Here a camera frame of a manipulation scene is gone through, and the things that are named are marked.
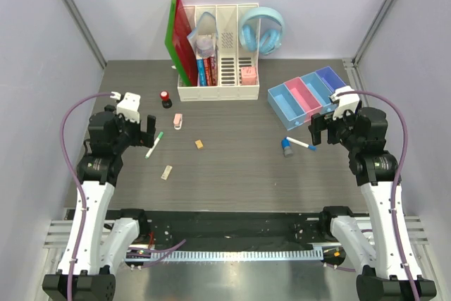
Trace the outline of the blue white marker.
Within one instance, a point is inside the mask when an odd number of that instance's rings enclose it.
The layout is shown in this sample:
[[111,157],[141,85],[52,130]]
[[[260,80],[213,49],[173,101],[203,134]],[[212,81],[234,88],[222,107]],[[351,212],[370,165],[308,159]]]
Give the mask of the blue white marker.
[[315,146],[310,145],[310,144],[308,144],[308,143],[306,143],[306,142],[302,142],[302,141],[296,140],[296,139],[294,139],[294,138],[292,138],[292,137],[285,137],[285,139],[286,139],[288,142],[290,142],[290,143],[299,145],[299,146],[301,146],[301,147],[310,149],[310,150],[312,150],[312,151],[316,151],[316,147],[315,147]]

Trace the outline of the pink drawer bin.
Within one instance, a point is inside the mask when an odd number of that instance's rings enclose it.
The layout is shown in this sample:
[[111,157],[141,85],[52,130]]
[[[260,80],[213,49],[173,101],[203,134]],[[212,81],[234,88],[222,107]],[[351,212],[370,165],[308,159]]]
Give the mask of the pink drawer bin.
[[320,101],[314,96],[300,77],[286,81],[285,86],[305,112],[306,116],[304,121],[306,123],[311,120],[312,115],[321,111],[322,105]]

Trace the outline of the light blue drawer bin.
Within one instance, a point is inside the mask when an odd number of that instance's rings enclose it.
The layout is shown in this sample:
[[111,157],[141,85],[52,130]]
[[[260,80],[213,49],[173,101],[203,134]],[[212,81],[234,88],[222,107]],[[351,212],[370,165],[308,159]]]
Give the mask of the light blue drawer bin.
[[286,130],[292,130],[304,123],[306,113],[285,84],[268,89],[268,102]]

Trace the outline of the beige long eraser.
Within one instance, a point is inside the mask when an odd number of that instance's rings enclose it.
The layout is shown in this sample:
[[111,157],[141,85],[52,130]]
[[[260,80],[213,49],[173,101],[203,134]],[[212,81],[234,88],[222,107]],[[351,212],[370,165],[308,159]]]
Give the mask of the beige long eraser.
[[169,175],[171,174],[173,167],[171,165],[167,165],[163,171],[163,173],[161,174],[161,179],[162,180],[167,180]]

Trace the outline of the small tan eraser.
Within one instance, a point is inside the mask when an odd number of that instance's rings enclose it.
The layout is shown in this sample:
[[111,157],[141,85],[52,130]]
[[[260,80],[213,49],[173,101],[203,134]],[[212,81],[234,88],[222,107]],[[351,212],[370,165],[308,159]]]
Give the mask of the small tan eraser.
[[201,140],[196,140],[195,144],[196,144],[198,149],[201,149],[204,146]]

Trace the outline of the purple drawer bin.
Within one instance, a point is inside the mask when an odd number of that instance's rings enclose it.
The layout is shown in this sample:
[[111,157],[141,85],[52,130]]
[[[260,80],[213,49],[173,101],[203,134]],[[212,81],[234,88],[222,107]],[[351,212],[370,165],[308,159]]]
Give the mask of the purple drawer bin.
[[316,74],[331,92],[335,92],[337,89],[347,85],[330,66],[316,70]]

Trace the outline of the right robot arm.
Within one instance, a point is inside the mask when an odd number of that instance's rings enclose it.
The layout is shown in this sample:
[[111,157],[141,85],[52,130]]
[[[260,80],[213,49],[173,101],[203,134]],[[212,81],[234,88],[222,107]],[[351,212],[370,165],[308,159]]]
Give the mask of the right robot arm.
[[372,240],[358,227],[348,207],[326,207],[319,235],[337,240],[357,275],[360,300],[432,300],[435,283],[424,278],[409,241],[402,208],[397,159],[385,150],[386,114],[375,108],[346,110],[342,117],[316,113],[309,132],[314,145],[327,131],[328,143],[348,151],[350,170],[369,210]]

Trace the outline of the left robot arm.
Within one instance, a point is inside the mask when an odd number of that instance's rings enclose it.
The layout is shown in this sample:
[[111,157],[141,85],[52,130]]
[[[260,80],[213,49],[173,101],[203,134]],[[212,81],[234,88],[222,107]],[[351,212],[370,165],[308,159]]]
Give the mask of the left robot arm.
[[138,112],[126,113],[112,105],[89,118],[85,153],[77,165],[82,189],[69,240],[56,273],[47,274],[42,284],[52,300],[112,300],[116,274],[129,246],[149,238],[142,209],[121,210],[108,236],[102,234],[123,152],[128,147],[153,147],[155,125],[155,116],[149,115],[147,129],[142,130]]

